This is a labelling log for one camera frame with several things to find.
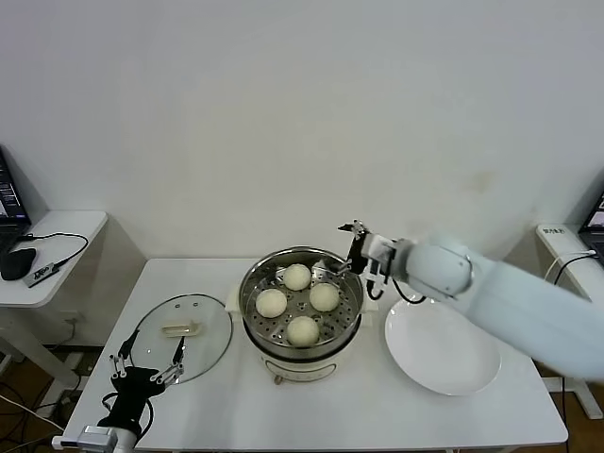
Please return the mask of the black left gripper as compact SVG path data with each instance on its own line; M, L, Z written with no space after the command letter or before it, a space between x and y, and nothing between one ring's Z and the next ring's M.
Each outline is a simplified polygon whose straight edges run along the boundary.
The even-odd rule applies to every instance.
M141 429L140 421L146 401L164 392L164 383L176 383L184 373L183 356L185 337L177 344L172 364L164 371L135 367L131 353L140 331L135 329L120 346L116 355L110 355L113 372L111 384L117 396L109 415L101 419L97 426L104 428Z

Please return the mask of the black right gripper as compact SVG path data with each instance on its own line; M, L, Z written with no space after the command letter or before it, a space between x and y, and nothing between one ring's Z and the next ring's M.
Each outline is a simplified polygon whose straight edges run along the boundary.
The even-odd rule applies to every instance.
M364 272L369 261L369 259L363 255L362 249L370 232L364 223L358 219L353 220L351 223L345 223L344 225L339 226L338 230L352 233L353 240L346 261L332 262L327 266L327 270L336 277L345 275L349 271L360 276Z

